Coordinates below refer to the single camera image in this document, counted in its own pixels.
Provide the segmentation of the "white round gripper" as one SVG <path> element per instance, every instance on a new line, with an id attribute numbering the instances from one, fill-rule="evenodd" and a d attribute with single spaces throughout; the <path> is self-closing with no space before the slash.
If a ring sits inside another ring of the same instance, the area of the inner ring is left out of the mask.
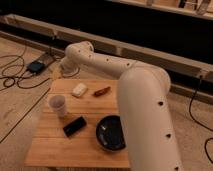
<path id="1" fill-rule="evenodd" d="M 68 57 L 64 57 L 60 62 L 60 67 L 63 74 L 71 74 L 77 70 L 78 66 Z"/>

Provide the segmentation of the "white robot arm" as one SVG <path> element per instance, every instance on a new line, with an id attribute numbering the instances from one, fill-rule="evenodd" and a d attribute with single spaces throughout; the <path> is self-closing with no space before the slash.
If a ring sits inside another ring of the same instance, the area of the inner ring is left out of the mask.
<path id="1" fill-rule="evenodd" d="M 118 79 L 118 112 L 131 171 L 184 171 L 167 102 L 168 73 L 138 60 L 96 53 L 88 41 L 65 49 L 65 70 L 79 64 Z"/>

